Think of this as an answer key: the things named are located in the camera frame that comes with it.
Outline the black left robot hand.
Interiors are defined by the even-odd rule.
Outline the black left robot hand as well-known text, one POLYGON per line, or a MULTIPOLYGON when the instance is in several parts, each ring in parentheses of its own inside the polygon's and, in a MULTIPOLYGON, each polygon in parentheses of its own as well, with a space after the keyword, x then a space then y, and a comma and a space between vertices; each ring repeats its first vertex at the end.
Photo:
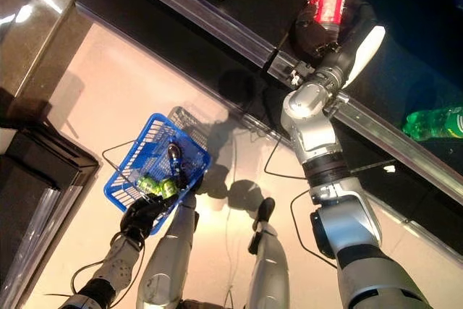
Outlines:
POLYGON ((120 232, 136 242, 148 238, 154 221, 178 200, 179 195, 169 198, 148 194, 137 199, 124 213, 120 222, 120 232))

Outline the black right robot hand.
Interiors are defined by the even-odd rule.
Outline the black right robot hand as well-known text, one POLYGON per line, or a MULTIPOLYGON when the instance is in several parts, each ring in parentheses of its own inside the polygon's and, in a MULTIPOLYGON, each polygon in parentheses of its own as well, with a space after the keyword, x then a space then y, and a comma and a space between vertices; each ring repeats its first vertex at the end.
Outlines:
POLYGON ((292 46, 301 60, 318 67, 338 67, 350 85, 380 48, 386 34, 373 6, 365 0, 344 0, 336 33, 315 21, 315 5, 307 4, 293 24, 292 46))

